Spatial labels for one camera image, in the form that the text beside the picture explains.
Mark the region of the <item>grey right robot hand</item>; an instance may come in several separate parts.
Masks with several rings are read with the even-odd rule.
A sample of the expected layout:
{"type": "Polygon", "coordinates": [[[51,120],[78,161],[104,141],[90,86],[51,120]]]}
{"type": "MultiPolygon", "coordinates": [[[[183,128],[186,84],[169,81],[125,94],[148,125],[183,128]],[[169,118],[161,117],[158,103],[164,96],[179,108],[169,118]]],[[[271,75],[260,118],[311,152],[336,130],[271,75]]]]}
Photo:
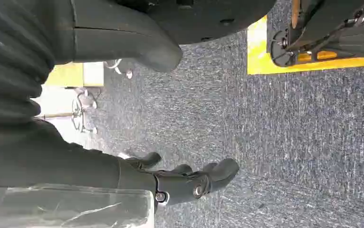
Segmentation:
{"type": "Polygon", "coordinates": [[[225,188],[233,159],[193,172],[187,165],[151,171],[160,161],[122,159],[66,142],[37,118],[34,101],[55,65],[135,58],[175,69],[179,45],[145,14],[107,0],[0,0],[0,186],[66,184],[163,192],[178,204],[225,188]]]}

